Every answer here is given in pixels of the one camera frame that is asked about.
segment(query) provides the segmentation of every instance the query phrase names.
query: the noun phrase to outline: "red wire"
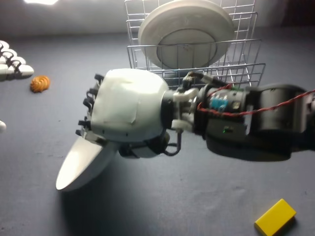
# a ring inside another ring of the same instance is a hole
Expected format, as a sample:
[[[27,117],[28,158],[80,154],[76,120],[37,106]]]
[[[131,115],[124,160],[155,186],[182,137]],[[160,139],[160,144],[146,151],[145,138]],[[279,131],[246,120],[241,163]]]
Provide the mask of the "red wire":
[[[227,85],[227,86],[224,86],[224,87],[221,87],[219,88],[218,90],[212,92],[209,94],[209,96],[211,96],[212,94],[216,93],[217,91],[220,91],[222,89],[229,89],[231,88],[231,84]],[[201,105],[202,103],[199,103],[198,106],[197,106],[197,110],[199,111],[202,111],[202,112],[209,112],[209,113],[213,113],[215,115],[220,115],[220,116],[229,116],[229,117],[241,117],[241,116],[245,116],[245,115],[253,115],[253,114],[256,114],[256,113],[260,113],[260,112],[265,112],[265,111],[271,111],[271,110],[275,110],[279,107],[282,107],[282,106],[286,106],[286,105],[289,105],[291,104],[292,102],[294,102],[295,100],[299,99],[299,98],[302,98],[302,97],[305,97],[311,93],[315,93],[315,89],[312,90],[312,91],[308,91],[308,92],[305,92],[303,94],[300,94],[290,100],[287,100],[286,102],[282,102],[282,103],[279,103],[278,105],[276,106],[273,106],[273,107],[268,107],[268,108],[261,108],[261,109],[258,109],[258,110],[254,110],[254,111],[250,111],[250,112],[240,112],[240,113],[229,113],[229,112],[218,112],[214,109],[205,109],[205,108],[202,108]]]

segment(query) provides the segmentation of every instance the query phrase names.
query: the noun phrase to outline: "gray table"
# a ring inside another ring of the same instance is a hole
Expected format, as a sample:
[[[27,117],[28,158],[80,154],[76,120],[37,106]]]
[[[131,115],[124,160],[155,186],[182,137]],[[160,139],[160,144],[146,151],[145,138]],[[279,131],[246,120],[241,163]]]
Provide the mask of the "gray table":
[[[315,29],[264,29],[262,84],[315,88]],[[175,157],[119,156],[84,188],[60,195],[59,168],[77,138],[85,91],[94,73],[129,67],[124,34],[9,40],[36,75],[52,84],[29,91],[30,79],[0,83],[1,236],[249,236],[254,221],[280,198],[297,211],[288,236],[315,234],[315,153],[254,163],[218,156],[186,133]]]

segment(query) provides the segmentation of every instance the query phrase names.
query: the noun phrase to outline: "yellow block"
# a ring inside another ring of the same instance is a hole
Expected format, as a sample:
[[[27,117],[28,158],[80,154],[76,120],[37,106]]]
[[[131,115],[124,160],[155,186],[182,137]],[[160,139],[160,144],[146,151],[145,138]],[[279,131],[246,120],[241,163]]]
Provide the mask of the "yellow block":
[[[296,211],[285,200],[281,199],[256,220],[254,225],[264,236],[272,236],[295,214]]]

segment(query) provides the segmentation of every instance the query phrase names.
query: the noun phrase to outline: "metal wire rack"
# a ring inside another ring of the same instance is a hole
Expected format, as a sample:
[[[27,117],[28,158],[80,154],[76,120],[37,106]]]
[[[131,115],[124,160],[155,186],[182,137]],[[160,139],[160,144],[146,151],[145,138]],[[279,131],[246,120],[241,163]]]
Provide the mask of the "metal wire rack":
[[[200,44],[178,44],[178,45],[139,45],[137,32],[144,21],[145,17],[150,14],[155,8],[159,7],[170,0],[125,0],[127,13],[127,29],[130,46],[127,47],[130,67],[135,69],[149,70],[159,74],[169,86],[176,89],[182,78],[189,71],[200,71],[203,73],[212,74],[219,79],[237,84],[239,87],[257,86],[260,83],[261,76],[264,71],[265,64],[256,64],[257,56],[260,49],[261,40],[252,39],[257,20],[257,13],[253,12],[255,0],[211,0],[220,5],[231,16],[235,34],[232,41],[200,43]],[[217,62],[211,65],[195,64],[196,57],[206,57],[212,55],[213,50],[219,44],[227,44],[227,53]],[[147,58],[146,51],[150,47],[155,47],[160,55],[162,63],[161,68],[152,64]],[[179,58],[181,51],[190,47],[190,67],[181,69]],[[174,60],[177,61],[175,69],[169,69],[163,63],[163,51],[173,50]]]

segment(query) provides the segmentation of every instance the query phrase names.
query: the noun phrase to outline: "orange pastry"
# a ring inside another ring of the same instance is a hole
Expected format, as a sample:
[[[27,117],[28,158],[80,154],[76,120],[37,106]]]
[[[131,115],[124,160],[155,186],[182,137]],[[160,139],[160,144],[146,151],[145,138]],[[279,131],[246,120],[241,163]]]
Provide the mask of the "orange pastry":
[[[31,90],[33,92],[43,92],[50,86],[50,79],[47,76],[39,75],[31,81]]]

